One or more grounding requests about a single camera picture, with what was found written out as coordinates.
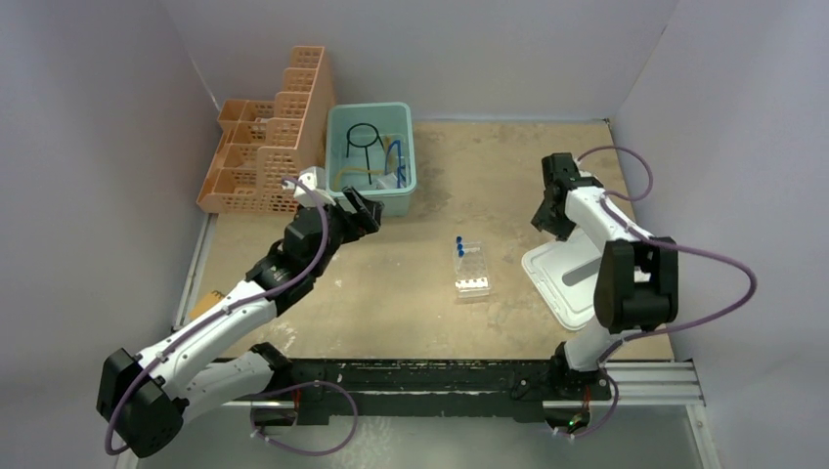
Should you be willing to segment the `white tub lid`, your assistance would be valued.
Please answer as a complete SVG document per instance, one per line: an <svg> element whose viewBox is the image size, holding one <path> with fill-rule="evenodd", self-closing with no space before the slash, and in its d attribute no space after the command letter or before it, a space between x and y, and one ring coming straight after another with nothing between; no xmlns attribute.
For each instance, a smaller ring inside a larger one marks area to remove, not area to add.
<svg viewBox="0 0 829 469"><path fill-rule="evenodd" d="M526 252L521 265L553 317L570 331L594 316L593 292L601 254L581 229Z"/></svg>

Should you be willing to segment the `blue safety glasses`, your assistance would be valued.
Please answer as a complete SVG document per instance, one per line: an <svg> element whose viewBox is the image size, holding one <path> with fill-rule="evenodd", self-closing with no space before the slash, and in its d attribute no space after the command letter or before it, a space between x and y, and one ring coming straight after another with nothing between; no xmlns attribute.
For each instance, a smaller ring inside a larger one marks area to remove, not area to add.
<svg viewBox="0 0 829 469"><path fill-rule="evenodd" d="M403 145L401 139L389 141L386 146L384 175L394 176L394 188L404 188L407 181L407 164L403 154Z"/></svg>

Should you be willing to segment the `black ring stand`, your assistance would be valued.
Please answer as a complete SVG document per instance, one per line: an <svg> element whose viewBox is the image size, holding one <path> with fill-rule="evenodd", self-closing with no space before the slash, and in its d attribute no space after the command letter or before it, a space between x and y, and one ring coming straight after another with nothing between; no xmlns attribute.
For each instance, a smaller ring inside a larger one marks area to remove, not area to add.
<svg viewBox="0 0 829 469"><path fill-rule="evenodd" d="M379 144L381 138L378 129L371 123L359 122L353 124L346 132L346 157L350 157L351 149L361 149L364 153L369 184L372 183L370 148Z"/></svg>

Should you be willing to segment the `amber rubber tubing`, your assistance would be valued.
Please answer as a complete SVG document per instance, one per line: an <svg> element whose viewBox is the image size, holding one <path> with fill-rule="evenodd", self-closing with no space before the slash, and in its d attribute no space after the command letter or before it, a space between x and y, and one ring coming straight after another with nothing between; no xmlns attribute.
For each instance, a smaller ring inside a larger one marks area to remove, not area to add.
<svg viewBox="0 0 829 469"><path fill-rule="evenodd" d="M374 179L378 176L384 175L384 163L386 146L389 141L397 138L391 135L380 135L381 146L376 144L370 148L371 159L371 173L372 183L369 184L366 170L366 163L364 160L364 153L361 149L351 149L350 157L346 157L347 142L342 149L338 150L334 156L335 159L333 168L333 179L331 187L334 190L341 190L345 187L354 187L355 189L375 189Z"/></svg>

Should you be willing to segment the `clear well plate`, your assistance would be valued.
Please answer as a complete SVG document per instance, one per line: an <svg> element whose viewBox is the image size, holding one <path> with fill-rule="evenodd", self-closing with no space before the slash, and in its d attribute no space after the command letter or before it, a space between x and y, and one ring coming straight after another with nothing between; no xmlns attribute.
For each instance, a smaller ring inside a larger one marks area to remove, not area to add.
<svg viewBox="0 0 829 469"><path fill-rule="evenodd" d="M460 299L488 296L491 282L486 264L484 245L480 241L463 238L465 256L458 257L457 243L454 255L455 288Z"/></svg>

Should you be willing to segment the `white paper tag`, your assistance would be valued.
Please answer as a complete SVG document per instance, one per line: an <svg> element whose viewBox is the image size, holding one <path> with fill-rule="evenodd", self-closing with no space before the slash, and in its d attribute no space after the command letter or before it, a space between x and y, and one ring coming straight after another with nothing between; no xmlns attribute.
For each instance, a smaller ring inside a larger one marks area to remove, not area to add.
<svg viewBox="0 0 829 469"><path fill-rule="evenodd" d="M407 185L406 180L399 173L378 176L374 179L374 184L377 190L399 190Z"/></svg>

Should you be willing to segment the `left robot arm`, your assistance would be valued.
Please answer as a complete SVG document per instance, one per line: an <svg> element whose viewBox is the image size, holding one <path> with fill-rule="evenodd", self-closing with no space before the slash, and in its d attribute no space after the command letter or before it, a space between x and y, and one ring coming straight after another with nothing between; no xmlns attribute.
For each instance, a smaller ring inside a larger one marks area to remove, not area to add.
<svg viewBox="0 0 829 469"><path fill-rule="evenodd" d="M292 361L269 343L229 362L217 358L310 293L342 245L379 231L383 203L352 187L343 192L350 209L307 190L311 201L224 299L139 353L118 349L106 358L96 409L108 424L107 454L131 450L148 457L185 424L227 402L286 394L299 400L303 389L327 386L321 378L299 378Z"/></svg>

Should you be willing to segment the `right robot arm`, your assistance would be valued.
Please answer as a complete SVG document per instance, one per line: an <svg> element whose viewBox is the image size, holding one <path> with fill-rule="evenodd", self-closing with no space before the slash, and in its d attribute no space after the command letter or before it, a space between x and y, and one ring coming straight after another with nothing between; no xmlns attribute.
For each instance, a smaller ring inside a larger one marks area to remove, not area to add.
<svg viewBox="0 0 829 469"><path fill-rule="evenodd" d="M563 245L581 231L598 251L592 316L555 352L551 390L571 398L583 390L587 373L598 372L612 347L638 333L650 333L676 319L678 257L670 237L642 229L611 201L610 192L583 172L570 153L542 159L543 200L531 223Z"/></svg>

